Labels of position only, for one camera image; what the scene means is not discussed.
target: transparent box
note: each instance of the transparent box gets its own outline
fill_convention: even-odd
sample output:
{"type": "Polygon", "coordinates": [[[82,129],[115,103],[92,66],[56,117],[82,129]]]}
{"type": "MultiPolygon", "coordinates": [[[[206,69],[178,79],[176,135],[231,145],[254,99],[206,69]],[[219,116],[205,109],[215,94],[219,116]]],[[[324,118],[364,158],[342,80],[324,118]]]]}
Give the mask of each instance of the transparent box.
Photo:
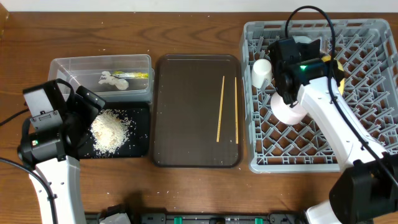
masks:
{"type": "MultiPolygon", "coordinates": [[[[107,55],[73,58],[56,58],[50,65],[49,80],[61,78],[76,91],[80,85],[96,93],[108,102],[152,102],[154,70],[149,55],[107,55]],[[129,87],[119,90],[114,85],[99,84],[102,72],[141,72],[148,78],[127,78],[129,87]]],[[[59,85],[63,97],[69,96],[69,88],[59,85]]]]}

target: small black tray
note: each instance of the small black tray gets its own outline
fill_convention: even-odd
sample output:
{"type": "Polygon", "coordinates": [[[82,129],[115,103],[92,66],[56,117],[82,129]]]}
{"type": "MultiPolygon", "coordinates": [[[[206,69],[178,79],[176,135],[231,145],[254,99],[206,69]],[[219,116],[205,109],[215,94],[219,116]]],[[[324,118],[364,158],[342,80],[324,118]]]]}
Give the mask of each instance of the small black tray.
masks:
{"type": "Polygon", "coordinates": [[[142,157],[147,154],[149,149],[149,131],[150,131],[150,109],[146,103],[106,103],[104,110],[120,110],[119,118],[126,116],[135,122],[129,126],[130,134],[127,140],[120,148],[112,154],[99,154],[94,150],[94,136],[79,148],[78,155],[80,159],[101,159],[101,158],[120,158],[120,157],[142,157]]]}

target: wooden table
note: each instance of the wooden table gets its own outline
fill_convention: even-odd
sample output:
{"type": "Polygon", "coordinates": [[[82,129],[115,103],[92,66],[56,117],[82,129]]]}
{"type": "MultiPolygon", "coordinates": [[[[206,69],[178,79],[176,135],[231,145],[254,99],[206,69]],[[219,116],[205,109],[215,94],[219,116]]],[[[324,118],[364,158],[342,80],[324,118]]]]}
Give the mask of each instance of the wooden table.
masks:
{"type": "MultiPolygon", "coordinates": [[[[54,58],[167,53],[231,54],[239,58],[243,25],[285,20],[289,13],[41,13],[13,12],[0,46],[0,120],[25,108],[22,90],[47,80],[54,58]]],[[[332,19],[383,18],[398,43],[398,14],[331,13],[332,19]]],[[[322,19],[317,13],[295,19],[322,19]]],[[[0,128],[0,157],[19,161],[22,121],[0,128]]],[[[86,212],[128,203],[137,212],[258,214],[299,211],[328,198],[333,174],[254,174],[246,148],[234,169],[161,169],[148,158],[82,160],[86,212]]],[[[398,213],[376,219],[394,223],[398,213]]],[[[0,164],[0,223],[40,223],[27,174],[0,164]]]]}

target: white cup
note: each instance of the white cup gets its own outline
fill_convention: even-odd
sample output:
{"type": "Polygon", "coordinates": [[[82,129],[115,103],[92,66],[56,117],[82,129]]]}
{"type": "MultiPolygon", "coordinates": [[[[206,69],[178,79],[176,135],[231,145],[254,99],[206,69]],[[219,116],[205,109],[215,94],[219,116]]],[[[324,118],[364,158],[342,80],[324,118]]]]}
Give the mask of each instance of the white cup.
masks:
{"type": "Polygon", "coordinates": [[[261,88],[266,80],[268,85],[272,81],[272,65],[266,59],[256,60],[251,71],[251,84],[256,88],[261,88]]]}

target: brown tray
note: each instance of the brown tray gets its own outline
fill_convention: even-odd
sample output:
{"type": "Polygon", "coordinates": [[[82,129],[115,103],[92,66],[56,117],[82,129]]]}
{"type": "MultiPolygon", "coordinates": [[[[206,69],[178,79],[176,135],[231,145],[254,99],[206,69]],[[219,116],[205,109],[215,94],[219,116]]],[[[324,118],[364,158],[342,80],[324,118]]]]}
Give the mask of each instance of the brown tray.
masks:
{"type": "Polygon", "coordinates": [[[212,168],[239,164],[243,141],[239,61],[232,55],[165,55],[156,70],[150,145],[154,164],[212,168]]]}

